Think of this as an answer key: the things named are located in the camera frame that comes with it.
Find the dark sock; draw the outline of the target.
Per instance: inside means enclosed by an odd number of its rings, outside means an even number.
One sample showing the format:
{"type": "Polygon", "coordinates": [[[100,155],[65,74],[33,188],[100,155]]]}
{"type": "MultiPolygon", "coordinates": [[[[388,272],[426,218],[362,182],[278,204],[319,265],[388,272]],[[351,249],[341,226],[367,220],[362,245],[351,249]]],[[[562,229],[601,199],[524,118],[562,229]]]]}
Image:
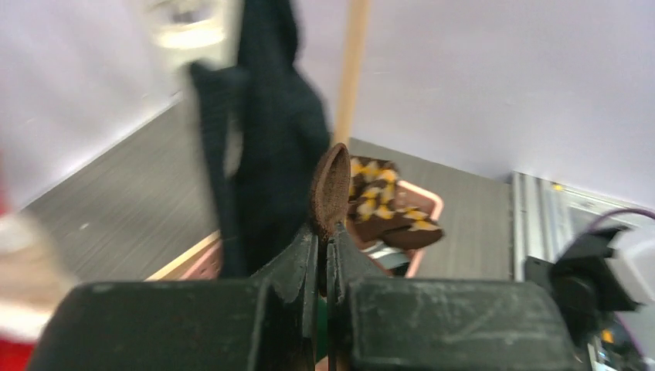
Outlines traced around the dark sock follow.
{"type": "Polygon", "coordinates": [[[331,142],[321,99],[297,71],[289,1],[244,4],[235,66],[189,68],[222,239],[222,278],[248,277],[307,220],[314,170],[331,142]]]}

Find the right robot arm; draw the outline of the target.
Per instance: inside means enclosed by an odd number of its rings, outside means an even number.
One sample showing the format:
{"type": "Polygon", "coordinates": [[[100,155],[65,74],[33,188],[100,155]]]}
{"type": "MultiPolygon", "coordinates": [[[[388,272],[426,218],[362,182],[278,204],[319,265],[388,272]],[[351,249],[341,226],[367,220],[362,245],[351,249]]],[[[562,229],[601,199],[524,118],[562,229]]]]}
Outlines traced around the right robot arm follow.
{"type": "Polygon", "coordinates": [[[554,299],[584,370],[654,368],[618,317],[654,303],[653,226],[583,233],[555,262],[526,257],[523,278],[554,299]]]}

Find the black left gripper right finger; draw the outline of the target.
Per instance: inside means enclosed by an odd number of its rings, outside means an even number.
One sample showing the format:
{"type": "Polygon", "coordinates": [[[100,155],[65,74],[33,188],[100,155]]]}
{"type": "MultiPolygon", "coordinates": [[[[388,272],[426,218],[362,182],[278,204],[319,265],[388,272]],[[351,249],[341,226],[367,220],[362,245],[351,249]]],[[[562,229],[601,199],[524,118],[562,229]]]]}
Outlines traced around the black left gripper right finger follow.
{"type": "Polygon", "coordinates": [[[581,370],[543,288],[393,278],[338,225],[327,252],[332,370],[581,370]]]}

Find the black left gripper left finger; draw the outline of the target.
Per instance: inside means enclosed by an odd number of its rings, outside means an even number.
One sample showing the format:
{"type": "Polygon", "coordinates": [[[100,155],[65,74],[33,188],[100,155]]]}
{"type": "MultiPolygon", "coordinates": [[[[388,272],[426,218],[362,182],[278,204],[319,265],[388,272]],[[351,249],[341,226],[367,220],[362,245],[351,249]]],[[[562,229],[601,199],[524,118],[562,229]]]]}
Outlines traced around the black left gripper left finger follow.
{"type": "Polygon", "coordinates": [[[74,288],[30,370],[312,370],[318,238],[302,227],[255,275],[74,288]]]}

